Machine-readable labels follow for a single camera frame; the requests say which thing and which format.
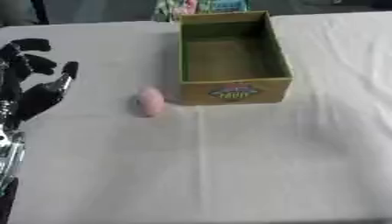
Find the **colorful object in background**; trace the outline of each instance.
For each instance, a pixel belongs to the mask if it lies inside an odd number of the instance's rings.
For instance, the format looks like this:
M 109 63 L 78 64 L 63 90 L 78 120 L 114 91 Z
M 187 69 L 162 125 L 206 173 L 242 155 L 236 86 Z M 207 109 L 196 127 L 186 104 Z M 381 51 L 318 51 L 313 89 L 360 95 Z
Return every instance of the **colorful object in background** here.
M 175 22 L 181 14 L 248 10 L 249 0 L 158 0 L 154 20 Z
M 198 13 L 248 11 L 249 0 L 199 0 Z

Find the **pink ball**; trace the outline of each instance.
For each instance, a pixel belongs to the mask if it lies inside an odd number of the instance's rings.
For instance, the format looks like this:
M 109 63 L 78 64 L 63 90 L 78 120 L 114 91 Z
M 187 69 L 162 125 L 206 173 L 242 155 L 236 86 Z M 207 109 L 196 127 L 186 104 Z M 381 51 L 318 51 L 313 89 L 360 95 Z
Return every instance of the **pink ball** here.
M 157 116 L 165 108 L 165 98 L 159 90 L 154 87 L 146 87 L 139 93 L 139 101 L 143 112 L 147 116 Z

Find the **yellow box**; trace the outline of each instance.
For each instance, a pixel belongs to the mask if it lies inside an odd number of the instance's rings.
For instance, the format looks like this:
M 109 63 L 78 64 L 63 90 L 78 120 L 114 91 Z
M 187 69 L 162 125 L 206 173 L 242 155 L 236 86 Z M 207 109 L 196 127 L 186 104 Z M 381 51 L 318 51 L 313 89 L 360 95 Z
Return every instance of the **yellow box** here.
M 181 98 L 186 105 L 280 102 L 291 73 L 267 11 L 180 18 Z

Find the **white table surface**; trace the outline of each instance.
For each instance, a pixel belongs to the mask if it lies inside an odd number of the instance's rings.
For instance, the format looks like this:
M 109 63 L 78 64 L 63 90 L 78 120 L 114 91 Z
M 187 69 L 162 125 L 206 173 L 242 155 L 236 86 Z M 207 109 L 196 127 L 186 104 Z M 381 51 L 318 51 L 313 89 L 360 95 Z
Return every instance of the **white table surface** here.
M 392 216 L 392 13 L 274 17 L 294 81 L 278 104 L 141 118 L 177 74 L 177 28 L 153 22 L 4 28 L 80 62 L 27 123 L 10 223 L 322 221 Z

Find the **open box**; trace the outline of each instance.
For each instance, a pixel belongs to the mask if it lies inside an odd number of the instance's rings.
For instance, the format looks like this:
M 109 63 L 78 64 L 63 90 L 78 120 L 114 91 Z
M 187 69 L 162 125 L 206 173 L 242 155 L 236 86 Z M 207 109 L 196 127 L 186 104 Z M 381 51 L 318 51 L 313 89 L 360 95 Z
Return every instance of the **open box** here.
M 181 98 L 187 105 L 280 102 L 291 83 L 267 11 L 180 18 Z

